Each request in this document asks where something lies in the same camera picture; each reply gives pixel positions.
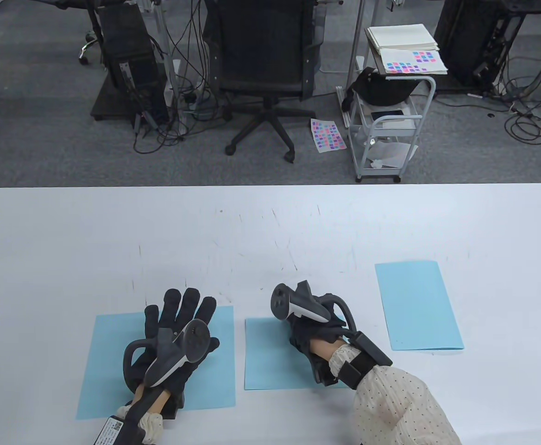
chair wheel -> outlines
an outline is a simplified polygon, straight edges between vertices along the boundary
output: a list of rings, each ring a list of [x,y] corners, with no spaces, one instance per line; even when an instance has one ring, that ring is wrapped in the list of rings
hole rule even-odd
[[[296,153],[295,151],[288,151],[287,153],[285,153],[285,155],[283,156],[283,159],[285,161],[287,161],[288,163],[293,163],[293,161],[296,160]]]
[[[233,119],[232,111],[229,110],[229,108],[224,107],[223,111],[221,112],[221,116],[223,117],[223,120],[226,122],[229,122],[230,120]]]
[[[226,155],[233,156],[235,153],[235,149],[236,149],[235,144],[230,144],[226,146]]]

white sleeve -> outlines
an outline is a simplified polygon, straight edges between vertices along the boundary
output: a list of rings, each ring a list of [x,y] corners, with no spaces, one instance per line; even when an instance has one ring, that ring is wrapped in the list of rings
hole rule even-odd
[[[124,420],[129,409],[131,409],[131,405],[118,408],[116,417]],[[163,417],[158,413],[145,413],[141,417],[139,426],[145,432],[145,438],[143,439],[144,445],[154,445],[161,439],[161,435],[163,434]]]
[[[359,352],[351,345],[338,348],[328,362],[332,374]],[[363,445],[461,445],[427,385],[390,366],[375,366],[359,383],[353,422]]]

cart wheel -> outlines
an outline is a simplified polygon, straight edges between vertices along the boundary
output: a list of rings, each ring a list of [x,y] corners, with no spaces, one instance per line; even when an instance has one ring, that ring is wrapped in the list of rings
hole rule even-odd
[[[226,146],[226,155],[233,156],[235,153],[236,146],[235,144],[230,144]]]

label sticker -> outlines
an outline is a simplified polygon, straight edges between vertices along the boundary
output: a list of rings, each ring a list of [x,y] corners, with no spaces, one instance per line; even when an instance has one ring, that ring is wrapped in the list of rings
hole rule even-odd
[[[94,445],[114,445],[122,424],[122,421],[114,419],[114,417],[109,417],[101,429],[99,436],[95,439]]]

computer tower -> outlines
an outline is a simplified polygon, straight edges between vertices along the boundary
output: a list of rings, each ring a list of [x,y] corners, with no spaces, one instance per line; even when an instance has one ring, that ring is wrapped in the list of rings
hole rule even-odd
[[[446,0],[435,40],[449,76],[491,91],[529,13],[541,13],[541,0]]]
[[[169,121],[164,99],[165,70],[155,57],[151,38],[137,4],[97,9],[103,34],[103,57],[110,80],[135,116],[148,112],[156,123]]]

